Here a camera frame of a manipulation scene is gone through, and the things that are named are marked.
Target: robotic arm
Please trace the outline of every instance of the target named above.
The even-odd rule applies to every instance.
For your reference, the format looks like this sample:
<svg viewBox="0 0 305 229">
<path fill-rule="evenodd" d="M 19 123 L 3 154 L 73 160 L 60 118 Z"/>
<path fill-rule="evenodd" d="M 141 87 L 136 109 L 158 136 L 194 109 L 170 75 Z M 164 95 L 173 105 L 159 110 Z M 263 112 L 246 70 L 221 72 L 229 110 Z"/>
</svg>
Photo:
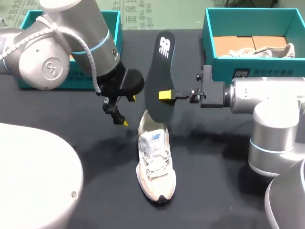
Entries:
<svg viewBox="0 0 305 229">
<path fill-rule="evenodd" d="M 51 90 L 67 78 L 72 55 L 92 75 L 103 110 L 113 123 L 127 125 L 116 101 L 144 88 L 142 74 L 126 69 L 95 0 L 40 0 L 43 14 L 26 30 L 0 29 L 0 74 L 22 78 L 30 86 Z"/>
<path fill-rule="evenodd" d="M 305 158 L 305 145 L 295 142 L 299 116 L 305 113 L 305 78 L 234 78 L 226 85 L 213 82 L 212 68 L 205 65 L 196 80 L 200 88 L 190 93 L 173 90 L 164 100 L 189 99 L 202 108 L 229 107 L 233 114 L 253 114 L 248 160 L 256 173 L 276 177 Z"/>
</svg>

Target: shoe insole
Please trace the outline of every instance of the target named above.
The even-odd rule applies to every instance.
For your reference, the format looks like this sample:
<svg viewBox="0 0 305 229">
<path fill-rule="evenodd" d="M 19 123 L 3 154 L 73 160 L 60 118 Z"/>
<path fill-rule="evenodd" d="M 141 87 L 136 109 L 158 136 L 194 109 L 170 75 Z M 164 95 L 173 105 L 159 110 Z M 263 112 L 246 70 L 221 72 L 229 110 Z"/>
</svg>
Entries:
<svg viewBox="0 0 305 229">
<path fill-rule="evenodd" d="M 174 89 L 171 66 L 175 37 L 169 31 L 160 32 L 152 56 L 152 64 L 145 82 L 146 109 L 155 122 L 166 123 L 173 114 L 174 103 L 159 100 L 159 91 Z"/>
</svg>

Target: shoe toe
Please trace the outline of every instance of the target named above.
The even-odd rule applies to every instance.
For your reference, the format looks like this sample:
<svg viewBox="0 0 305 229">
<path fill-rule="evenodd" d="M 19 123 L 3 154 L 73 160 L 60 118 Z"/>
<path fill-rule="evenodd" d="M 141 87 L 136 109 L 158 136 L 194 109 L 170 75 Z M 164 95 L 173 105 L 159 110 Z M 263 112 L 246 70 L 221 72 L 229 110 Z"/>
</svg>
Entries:
<svg viewBox="0 0 305 229">
<path fill-rule="evenodd" d="M 152 183 L 153 194 L 152 199 L 156 202 L 166 202 L 173 196 L 175 190 L 174 177 L 160 178 Z"/>
</svg>

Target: black tabletop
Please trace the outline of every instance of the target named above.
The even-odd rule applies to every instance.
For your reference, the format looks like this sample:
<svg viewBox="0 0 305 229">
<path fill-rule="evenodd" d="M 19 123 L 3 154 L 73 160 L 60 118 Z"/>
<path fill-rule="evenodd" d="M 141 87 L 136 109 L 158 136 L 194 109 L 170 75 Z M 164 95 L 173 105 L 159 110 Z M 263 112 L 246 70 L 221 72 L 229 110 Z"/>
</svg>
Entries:
<svg viewBox="0 0 305 229">
<path fill-rule="evenodd" d="M 147 75 L 158 32 L 124 32 L 126 67 Z M 172 32 L 173 81 L 190 90 L 198 86 L 203 63 L 201 30 Z M 270 229 L 264 212 L 268 182 L 247 164 L 250 115 L 178 101 L 169 126 L 177 187 L 168 205 L 156 207 L 136 177 L 143 93 L 135 103 L 118 102 L 129 127 L 113 125 L 94 92 L 22 91 L 13 78 L 1 76 L 0 101 L 0 122 L 50 131 L 77 151 L 85 180 L 71 229 Z M 299 128 L 298 140 L 304 135 Z"/>
</svg>

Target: shoe sole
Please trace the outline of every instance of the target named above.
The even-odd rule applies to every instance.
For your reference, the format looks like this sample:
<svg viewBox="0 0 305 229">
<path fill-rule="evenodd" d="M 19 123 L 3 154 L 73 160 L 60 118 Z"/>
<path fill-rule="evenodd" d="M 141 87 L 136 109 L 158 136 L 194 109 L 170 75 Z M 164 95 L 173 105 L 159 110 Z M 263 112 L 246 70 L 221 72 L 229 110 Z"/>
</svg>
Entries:
<svg viewBox="0 0 305 229">
<path fill-rule="evenodd" d="M 169 47 L 162 49 L 161 46 L 167 44 Z M 157 123 L 167 123 L 173 115 L 174 102 L 160 101 L 159 92 L 174 89 L 171 75 L 174 49 L 174 35 L 169 31 L 160 32 L 156 38 L 152 63 L 144 87 L 146 109 Z"/>
<path fill-rule="evenodd" d="M 175 174 L 175 179 L 174 179 L 174 188 L 173 188 L 173 194 L 169 197 L 169 199 L 166 199 L 165 197 L 163 197 L 164 199 L 163 200 L 153 200 L 149 197 L 149 195 L 145 192 L 143 186 L 142 186 L 142 183 L 141 183 L 141 179 L 140 179 L 140 175 L 139 175 L 139 164 L 137 165 L 137 168 L 136 168 L 136 173 L 137 173 L 137 178 L 138 178 L 138 182 L 141 186 L 141 189 L 143 191 L 143 193 L 145 194 L 146 198 L 152 202 L 152 203 L 158 203 L 158 204 L 165 204 L 167 202 L 169 202 L 171 200 L 171 198 L 173 197 L 174 193 L 175 193 L 175 190 L 176 190 L 176 183 L 177 183 L 177 180 L 176 180 L 176 172 L 173 171 L 174 174 Z"/>
</svg>

